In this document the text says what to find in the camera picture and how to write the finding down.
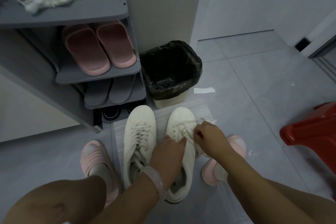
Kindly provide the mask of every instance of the gray shoe rack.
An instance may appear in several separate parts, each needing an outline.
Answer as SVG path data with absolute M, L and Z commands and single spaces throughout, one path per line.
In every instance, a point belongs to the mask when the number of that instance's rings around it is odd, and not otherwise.
M 125 25 L 135 49 L 137 61 L 131 67 L 124 69 L 116 68 L 111 64 L 110 70 L 106 73 L 99 76 L 88 76 L 75 63 L 62 43 L 59 26 L 112 20 L 120 20 Z M 135 31 L 128 14 L 126 0 L 77 0 L 70 5 L 39 11 L 35 15 L 28 13 L 21 4 L 14 0 L 4 0 L 0 6 L 0 29 L 17 29 L 54 65 L 57 72 L 55 81 L 61 85 L 73 85 L 85 95 L 88 82 L 134 75 L 131 94 L 120 104 L 146 98 Z M 97 109 L 113 105 L 115 104 L 107 99 L 102 105 L 86 107 Z M 103 122 L 112 123 L 113 121 L 103 119 Z

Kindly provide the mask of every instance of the foot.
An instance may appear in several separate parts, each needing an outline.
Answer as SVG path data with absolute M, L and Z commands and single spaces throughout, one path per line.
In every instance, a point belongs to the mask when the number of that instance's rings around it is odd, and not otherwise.
M 87 143 L 81 154 L 81 166 L 86 176 L 97 175 L 106 184 L 106 204 L 109 205 L 121 193 L 121 186 L 117 178 L 107 151 L 99 141 Z
M 124 135 L 124 183 L 127 189 L 147 166 L 156 146 L 156 121 L 152 109 L 141 105 L 127 119 Z
M 181 172 L 166 194 L 166 201 L 173 204 L 181 202 L 187 196 L 191 187 L 195 161 L 193 131 L 196 125 L 194 114 L 185 107 L 176 108 L 168 120 L 166 134 L 171 139 L 179 142 L 183 137 L 187 138 Z
M 238 154 L 246 157 L 246 144 L 240 136 L 232 135 L 227 140 Z M 221 181 L 227 181 L 228 173 L 216 160 L 211 159 L 202 168 L 202 177 L 206 184 L 216 186 Z

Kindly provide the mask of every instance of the trash can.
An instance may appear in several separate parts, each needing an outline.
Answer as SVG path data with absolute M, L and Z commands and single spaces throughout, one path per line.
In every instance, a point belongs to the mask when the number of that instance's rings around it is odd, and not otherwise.
M 142 74 L 157 108 L 182 102 L 202 74 L 202 60 L 183 41 L 170 41 L 140 54 Z

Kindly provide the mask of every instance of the pink slide sandal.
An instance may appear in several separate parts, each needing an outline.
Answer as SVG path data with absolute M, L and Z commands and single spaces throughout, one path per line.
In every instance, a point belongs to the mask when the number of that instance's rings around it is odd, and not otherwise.
M 85 153 L 87 147 L 90 144 L 94 144 L 97 147 L 95 147 L 92 151 Z M 120 181 L 117 175 L 115 174 L 113 170 L 113 167 L 112 167 L 112 164 L 111 164 L 111 161 L 110 161 L 110 158 L 106 151 L 105 146 L 101 142 L 96 141 L 96 140 L 88 142 L 82 150 L 80 162 L 81 162 L 82 170 L 86 176 L 89 176 L 89 172 L 91 168 L 96 164 L 104 163 L 107 166 L 112 176 L 113 186 L 112 186 L 111 193 L 109 193 L 106 197 L 105 207 L 111 204 L 117 198 L 117 196 L 120 195 L 121 184 L 120 184 Z
M 232 135 L 227 138 L 232 148 L 243 158 L 246 157 L 246 144 L 240 136 Z M 217 161 L 210 159 L 202 168 L 202 178 L 206 184 L 216 186 L 227 179 L 228 173 Z
M 117 68 L 132 66 L 137 57 L 127 30 L 120 21 L 95 24 L 96 34 L 112 64 Z
M 98 76 L 111 68 L 95 32 L 87 24 L 66 26 L 62 38 L 77 65 L 87 75 Z

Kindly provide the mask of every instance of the clear bangle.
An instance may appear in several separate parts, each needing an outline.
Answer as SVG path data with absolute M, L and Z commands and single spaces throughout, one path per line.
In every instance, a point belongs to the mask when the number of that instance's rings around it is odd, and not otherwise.
M 150 166 L 144 167 L 143 169 L 141 169 L 140 172 L 144 172 L 146 175 L 148 175 L 148 177 L 153 181 L 157 189 L 157 192 L 159 193 L 160 201 L 164 200 L 166 197 L 166 190 L 163 187 L 160 174 L 153 167 L 150 167 Z

